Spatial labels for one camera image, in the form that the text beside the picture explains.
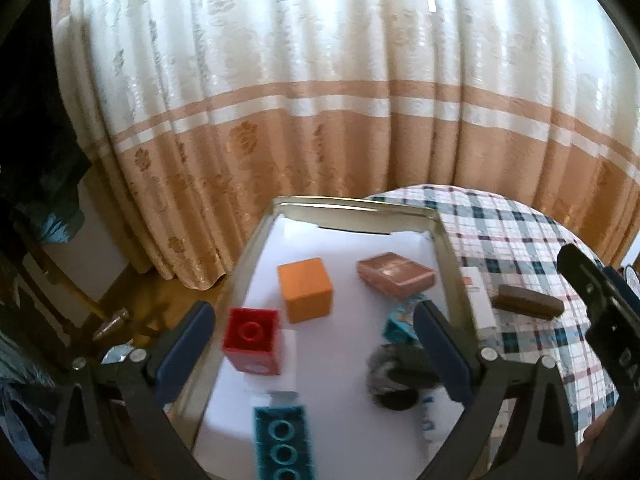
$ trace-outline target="metal bolt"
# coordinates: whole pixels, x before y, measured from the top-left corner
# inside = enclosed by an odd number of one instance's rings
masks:
[[[480,355],[486,361],[495,361],[498,358],[498,352],[496,352],[493,348],[489,348],[485,346],[481,351]]]
[[[71,363],[71,367],[74,370],[79,370],[81,368],[84,368],[85,365],[86,365],[86,359],[84,357],[76,357]]]
[[[144,348],[136,348],[135,350],[132,350],[129,354],[129,359],[135,363],[144,361],[146,359],[146,350]]]
[[[552,370],[553,368],[556,367],[556,360],[553,359],[550,355],[544,355],[542,356],[542,365],[545,368],[549,368],[549,370]]]

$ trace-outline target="round table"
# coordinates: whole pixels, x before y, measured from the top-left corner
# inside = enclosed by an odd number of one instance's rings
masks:
[[[574,243],[602,267],[598,257],[558,222],[514,200],[485,191],[452,186],[411,186],[369,197],[435,209],[449,234],[461,267],[478,267],[490,297],[501,283],[550,294],[564,301],[564,314],[546,321],[494,310],[501,333],[482,345],[508,360],[556,359],[571,407],[576,442],[608,407],[617,392],[584,338],[590,326],[586,306],[558,273],[556,256]],[[508,401],[492,433],[492,456],[504,435],[513,403]]]

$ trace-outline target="orange cube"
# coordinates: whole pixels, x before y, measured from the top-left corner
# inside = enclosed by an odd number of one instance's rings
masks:
[[[281,265],[278,279],[290,322],[328,316],[331,312],[334,288],[321,258]]]

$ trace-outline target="curtain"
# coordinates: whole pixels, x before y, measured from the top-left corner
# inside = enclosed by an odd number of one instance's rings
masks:
[[[640,227],[639,70],[596,0],[60,0],[54,28],[116,240],[187,286],[280,194],[488,190],[605,262]]]

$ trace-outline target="wooden floor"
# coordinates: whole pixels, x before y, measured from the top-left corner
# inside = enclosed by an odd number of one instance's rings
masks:
[[[155,270],[145,274],[127,267],[100,300],[107,313],[126,308],[132,318],[155,330],[164,331],[176,326],[197,300],[215,305],[224,278],[209,290],[193,290],[184,286],[177,278],[164,280]],[[115,344],[133,339],[134,346],[148,346],[151,338],[132,333],[124,326],[97,343],[90,343],[91,335],[100,326],[100,320],[90,316],[82,326],[82,337],[78,346],[98,356]]]

